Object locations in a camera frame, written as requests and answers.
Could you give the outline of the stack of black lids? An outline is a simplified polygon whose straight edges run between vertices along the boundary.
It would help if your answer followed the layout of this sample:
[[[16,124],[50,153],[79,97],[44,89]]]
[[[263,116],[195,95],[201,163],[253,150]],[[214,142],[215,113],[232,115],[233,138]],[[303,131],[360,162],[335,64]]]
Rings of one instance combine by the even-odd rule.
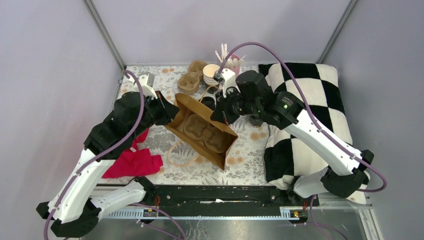
[[[215,99],[211,96],[203,96],[200,102],[212,111],[216,108]]]

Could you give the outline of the brown paper bag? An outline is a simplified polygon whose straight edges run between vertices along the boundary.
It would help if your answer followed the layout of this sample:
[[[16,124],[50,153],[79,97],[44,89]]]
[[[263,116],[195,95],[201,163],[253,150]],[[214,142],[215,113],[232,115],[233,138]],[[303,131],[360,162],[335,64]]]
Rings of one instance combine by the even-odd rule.
[[[165,128],[221,170],[238,135],[224,123],[211,120],[213,111],[184,93],[175,94],[179,113]]]

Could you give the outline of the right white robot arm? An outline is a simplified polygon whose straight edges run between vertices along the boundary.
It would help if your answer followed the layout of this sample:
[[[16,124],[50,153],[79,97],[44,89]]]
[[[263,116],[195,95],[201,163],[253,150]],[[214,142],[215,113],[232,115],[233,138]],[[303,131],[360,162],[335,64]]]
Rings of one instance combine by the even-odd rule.
[[[229,125],[239,116],[252,116],[295,136],[328,164],[313,174],[294,177],[286,193],[291,205],[299,206],[316,194],[347,198],[363,190],[374,154],[352,147],[320,126],[305,100],[288,91],[273,92],[264,75],[254,70],[236,76],[225,68],[217,70],[213,78],[223,89],[215,94],[212,121]]]

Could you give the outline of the black paper coffee cup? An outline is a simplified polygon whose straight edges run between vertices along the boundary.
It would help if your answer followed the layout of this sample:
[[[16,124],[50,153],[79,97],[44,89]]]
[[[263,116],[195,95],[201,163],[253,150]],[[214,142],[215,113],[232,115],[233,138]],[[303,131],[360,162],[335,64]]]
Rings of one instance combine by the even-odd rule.
[[[254,115],[250,115],[248,120],[249,123],[255,128],[261,127],[264,123],[264,121],[260,117]]]

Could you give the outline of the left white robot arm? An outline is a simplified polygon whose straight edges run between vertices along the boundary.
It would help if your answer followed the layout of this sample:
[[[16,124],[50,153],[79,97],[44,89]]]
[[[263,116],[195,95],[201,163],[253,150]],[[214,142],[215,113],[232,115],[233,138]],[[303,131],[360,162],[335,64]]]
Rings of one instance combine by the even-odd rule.
[[[92,191],[139,135],[154,125],[171,123],[178,112],[179,108],[160,91],[148,95],[127,92],[117,99],[109,115],[92,128],[63,188],[54,199],[36,207],[46,220],[45,233],[65,239],[81,238],[114,211],[135,203],[152,204],[156,186],[144,176],[102,196],[94,197]]]

